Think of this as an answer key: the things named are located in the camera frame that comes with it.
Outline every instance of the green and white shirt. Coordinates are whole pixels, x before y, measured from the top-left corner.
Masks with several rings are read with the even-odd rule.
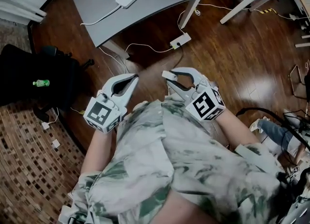
[[[276,163],[262,144],[246,147]],[[82,174],[78,185],[72,207],[62,208],[63,224],[146,224],[169,190],[220,223],[275,223],[270,199],[279,189],[274,176],[212,139],[173,95],[128,115],[112,161],[102,172]]]

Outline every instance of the wooden floor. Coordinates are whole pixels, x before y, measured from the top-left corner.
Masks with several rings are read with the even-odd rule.
[[[201,0],[201,3],[231,7],[233,1]],[[276,0],[262,9],[269,6],[278,11],[283,9]],[[157,50],[166,50],[170,41],[181,35],[177,19],[185,7],[186,4],[180,4],[162,11],[123,31],[114,40],[124,48],[130,43],[143,43]],[[226,106],[233,113],[250,106],[264,107],[278,113],[283,108],[292,111],[305,108],[304,100],[292,96],[287,77],[294,64],[298,64],[304,73],[304,64],[310,54],[309,48],[294,47],[295,43],[300,42],[300,31],[295,22],[273,12],[262,15],[243,11],[221,25],[219,21],[228,10],[211,6],[199,6],[198,9],[201,15],[194,14],[184,28],[192,40],[184,45],[184,58],[179,66],[194,67],[216,81]],[[93,95],[107,79],[123,73],[115,61],[94,47],[85,27],[79,25],[82,21],[73,0],[53,0],[45,11],[48,15],[44,22],[32,28],[36,51],[43,45],[55,45],[60,50],[72,52],[80,63],[94,59],[95,66],[87,71],[89,80],[85,79]],[[126,62],[127,67],[140,76],[129,104],[130,111],[141,101],[164,98],[167,87],[161,77],[162,70],[171,69],[182,52],[178,49],[160,54],[146,47],[131,46],[129,53],[131,58]],[[85,109],[89,98],[80,96],[73,107]],[[262,115],[248,112],[241,119],[249,125]],[[74,111],[67,113],[65,119],[87,148],[93,129]]]

